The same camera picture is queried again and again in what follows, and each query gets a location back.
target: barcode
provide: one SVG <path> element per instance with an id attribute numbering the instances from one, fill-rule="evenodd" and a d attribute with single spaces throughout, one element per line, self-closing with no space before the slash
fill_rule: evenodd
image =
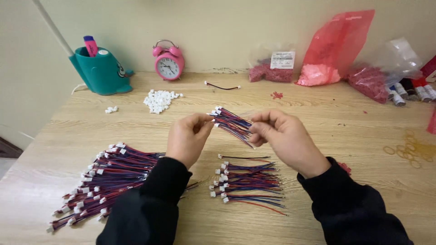
<path id="1" fill-rule="evenodd" d="M 292 60 L 292 57 L 274 57 L 272 60 Z"/>

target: teal pen holder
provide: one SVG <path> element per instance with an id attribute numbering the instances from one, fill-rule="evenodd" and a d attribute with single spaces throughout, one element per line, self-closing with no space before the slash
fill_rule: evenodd
<path id="1" fill-rule="evenodd" d="M 89 90 L 99 95 L 127 93 L 133 90 L 127 73 L 109 50 L 100 48 L 90 57 L 86 47 L 75 50 L 69 57 Z"/>

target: ziplock bag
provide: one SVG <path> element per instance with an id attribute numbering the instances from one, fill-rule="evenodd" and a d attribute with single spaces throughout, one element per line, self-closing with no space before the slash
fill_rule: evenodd
<path id="1" fill-rule="evenodd" d="M 262 79 L 292 82 L 295 49 L 288 43 L 261 44 L 250 51 L 248 64 L 250 82 Z"/>
<path id="2" fill-rule="evenodd" d="M 386 42 L 363 62 L 353 65 L 346 79 L 362 94 L 384 104 L 388 99 L 386 88 L 403 78 L 420 78 L 421 65 L 422 61 L 402 37 Z"/>
<path id="3" fill-rule="evenodd" d="M 375 10 L 337 14 L 312 38 L 297 84 L 330 84 L 346 75 L 366 41 Z"/>

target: black sleeve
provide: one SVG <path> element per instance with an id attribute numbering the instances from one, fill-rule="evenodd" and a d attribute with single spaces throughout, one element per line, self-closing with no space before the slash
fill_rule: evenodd
<path id="1" fill-rule="evenodd" d="M 159 159 L 140 189 L 117 198 L 96 244 L 173 244 L 177 203 L 191 176 L 179 161 Z"/>
<path id="2" fill-rule="evenodd" d="M 327 244 L 413 244 L 400 220 L 386 213 L 378 191 L 354 182 L 335 159 L 320 176 L 297 180 L 312 199 Z"/>

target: wooden table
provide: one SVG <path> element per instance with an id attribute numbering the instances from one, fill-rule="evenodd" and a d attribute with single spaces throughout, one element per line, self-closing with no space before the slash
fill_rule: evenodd
<path id="1" fill-rule="evenodd" d="M 241 85 L 237 90 L 222 87 Z M 352 177 L 380 191 L 388 212 L 396 215 L 416 244 L 436 242 L 436 165 L 422 169 L 394 155 L 384 146 L 403 144 L 404 129 L 431 142 L 425 128 L 432 105 L 410 102 L 396 108 L 378 104 L 345 83 L 321 87 L 261 81 L 249 83 L 246 74 L 184 74 L 181 81 L 165 82 L 154 73 L 132 77 L 128 94 L 99 96 L 75 92 L 0 182 L 0 244 L 93 244 L 104 224 L 91 219 L 54 235 L 45 229 L 61 197 L 77 186 L 79 174 L 107 145 L 123 141 L 144 151 L 163 152 L 174 120 L 193 112 L 209 112 L 216 105 L 242 116 L 266 108 L 298 116 L 316 145 L 328 156 L 345 162 Z M 150 89 L 175 91 L 185 97 L 170 108 L 149 114 L 143 104 Z M 283 93 L 273 99 L 274 91 Z M 119 111 L 105 114 L 108 106 Z M 214 169 L 230 156 L 274 156 L 268 145 L 253 150 L 221 129 L 213 129 L 192 179 L 212 180 Z M 193 189 L 179 203 L 175 244 L 323 244 L 321 225 L 313 218 L 311 200 L 296 180 L 296 172 L 279 163 L 286 190 L 288 217 L 254 205 L 223 204 L 209 197 L 207 184 Z"/>

